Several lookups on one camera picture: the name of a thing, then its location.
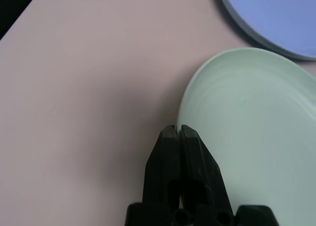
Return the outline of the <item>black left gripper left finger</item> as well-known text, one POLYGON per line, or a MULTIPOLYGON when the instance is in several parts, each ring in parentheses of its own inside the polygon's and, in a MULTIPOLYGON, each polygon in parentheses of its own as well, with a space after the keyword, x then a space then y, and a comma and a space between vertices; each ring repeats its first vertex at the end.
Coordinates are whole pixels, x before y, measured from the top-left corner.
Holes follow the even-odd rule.
POLYGON ((158 136, 145 167, 142 202, 180 203, 181 167, 175 127, 166 126, 158 136))

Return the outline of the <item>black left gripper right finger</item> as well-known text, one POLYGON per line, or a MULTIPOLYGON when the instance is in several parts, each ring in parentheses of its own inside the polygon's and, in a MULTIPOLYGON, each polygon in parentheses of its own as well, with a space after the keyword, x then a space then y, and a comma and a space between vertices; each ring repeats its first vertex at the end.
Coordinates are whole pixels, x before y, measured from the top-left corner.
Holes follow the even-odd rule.
POLYGON ((182 125, 179 132, 184 207, 196 214, 205 206, 212 215, 232 215, 232 207, 220 168, 196 130, 182 125))

